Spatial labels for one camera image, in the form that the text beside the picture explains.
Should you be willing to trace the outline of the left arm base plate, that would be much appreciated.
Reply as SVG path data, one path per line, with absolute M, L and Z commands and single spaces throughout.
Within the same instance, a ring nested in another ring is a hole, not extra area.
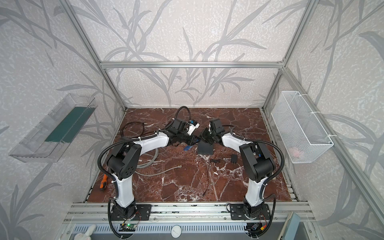
M 152 205 L 129 205 L 126 208 L 122 208 L 119 205 L 113 205 L 111 209 L 112 221 L 148 221 L 151 214 Z

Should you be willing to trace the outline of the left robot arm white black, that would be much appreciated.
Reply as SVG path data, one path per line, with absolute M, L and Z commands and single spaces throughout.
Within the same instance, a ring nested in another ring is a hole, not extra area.
M 112 232 L 120 240 L 131 236 L 119 234 L 113 226 L 112 214 L 123 220 L 133 219 L 139 213 L 133 193 L 133 174 L 138 167 L 141 155 L 170 146 L 176 142 L 193 146 L 198 138 L 193 134 L 199 127 L 197 121 L 192 119 L 188 107 L 180 107 L 175 117 L 163 129 L 155 131 L 150 136 L 136 138 L 122 138 L 101 151 L 97 158 L 97 165 L 101 172 L 113 181 L 116 196 L 108 201 L 108 221 Z

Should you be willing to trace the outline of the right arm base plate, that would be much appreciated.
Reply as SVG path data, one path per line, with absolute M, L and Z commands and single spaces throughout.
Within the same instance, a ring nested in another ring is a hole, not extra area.
M 231 215 L 231 220 L 269 220 L 271 218 L 271 210 L 268 204 L 264 204 L 261 210 L 253 217 L 247 217 L 244 210 L 244 204 L 227 204 L 228 211 Z

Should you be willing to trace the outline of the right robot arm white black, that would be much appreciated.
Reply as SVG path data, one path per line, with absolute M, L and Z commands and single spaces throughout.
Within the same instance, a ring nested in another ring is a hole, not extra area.
M 240 153 L 243 167 L 249 178 L 248 190 L 243 200 L 243 216 L 249 220 L 260 220 L 256 228 L 246 227 L 246 234 L 258 239 L 272 225 L 277 197 L 265 197 L 268 182 L 277 177 L 285 164 L 279 147 L 264 140 L 253 140 L 234 133 L 234 125 L 223 125 L 220 119 L 211 120 L 199 135 L 200 142 L 220 144 Z

